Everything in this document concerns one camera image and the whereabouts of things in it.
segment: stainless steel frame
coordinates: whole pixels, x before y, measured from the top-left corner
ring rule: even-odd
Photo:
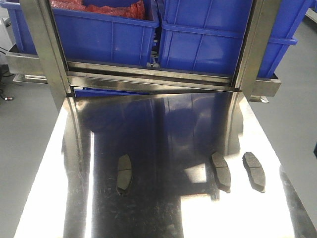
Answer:
[[[12,73],[25,75],[25,77],[17,77],[16,81],[45,83],[44,72],[37,55],[20,54],[17,52],[17,47],[13,46],[6,57]],[[101,62],[89,61],[69,61],[68,67],[70,70],[67,72],[69,84],[75,87],[147,91],[151,93],[234,90],[233,87],[230,87],[232,78],[227,75],[141,68],[134,65],[106,65]],[[280,84],[281,82],[276,76],[273,79],[257,78],[252,95],[273,97]]]
[[[64,52],[58,36],[54,15],[48,0],[21,1],[40,63],[57,109],[64,98],[71,93],[66,71],[68,70]]]
[[[45,76],[56,106],[72,96],[72,87],[98,87],[151,93],[202,91],[243,91],[251,95],[274,96],[280,86],[275,78],[257,78],[266,45],[281,0],[254,0],[248,27],[233,78],[226,75],[141,68],[131,65],[105,65],[100,62],[67,62],[61,47],[48,0],[21,1],[38,56],[19,54],[15,48],[7,54],[10,71],[25,74],[24,81]]]
[[[281,0],[254,0],[232,86],[252,95]]]

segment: metal bar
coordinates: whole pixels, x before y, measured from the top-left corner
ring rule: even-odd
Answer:
[[[71,93],[63,53],[49,0],[20,1],[41,66],[57,109]]]
[[[317,23],[317,12],[315,12],[311,8],[309,8],[308,11],[306,12],[306,16],[309,17],[312,21]]]
[[[202,82],[190,79],[157,79],[147,77],[123,77],[115,75],[102,75],[93,73],[69,72],[68,79],[71,86],[77,87],[103,87],[117,90],[132,90],[151,93],[189,92],[200,91],[233,91],[227,85]]]
[[[250,98],[281,0],[254,0],[232,87]]]
[[[184,70],[158,69],[158,68],[142,68],[135,65],[110,65],[101,62],[68,62],[70,71],[84,70],[98,70],[107,72],[129,73],[137,75],[150,75],[170,78],[195,79],[201,81],[230,83],[232,78],[227,75],[214,75],[211,73],[201,73]]]
[[[33,75],[23,75],[23,74],[17,74],[13,82],[18,83],[41,83],[41,84],[47,84],[48,81],[46,80],[45,76],[33,76]]]

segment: metal shelf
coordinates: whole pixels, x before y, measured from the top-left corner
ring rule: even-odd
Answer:
[[[45,82],[46,78],[37,55],[20,54],[17,47],[13,46],[6,57],[12,73],[25,75],[20,79],[23,82]],[[89,61],[68,61],[67,64],[69,85],[74,87],[133,90],[154,94],[235,91],[235,88],[230,86],[232,77],[228,75]],[[276,76],[272,79],[257,78],[252,95],[273,97],[280,84]]]

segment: stainless steel table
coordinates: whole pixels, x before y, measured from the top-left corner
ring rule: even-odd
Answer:
[[[264,193],[251,187],[247,151]],[[218,189],[213,152],[228,164],[230,193]],[[126,196],[117,192],[123,155]],[[15,238],[309,237],[292,224],[300,208],[289,209],[288,185],[242,93],[66,98]]]

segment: black cable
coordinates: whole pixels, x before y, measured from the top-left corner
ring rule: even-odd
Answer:
[[[2,48],[2,47],[0,47],[0,49],[3,49],[4,51],[8,51],[7,49],[5,49],[5,48]]]
[[[3,96],[3,90],[0,89],[0,97],[5,100],[5,101],[12,101],[13,100],[13,97],[4,97]]]

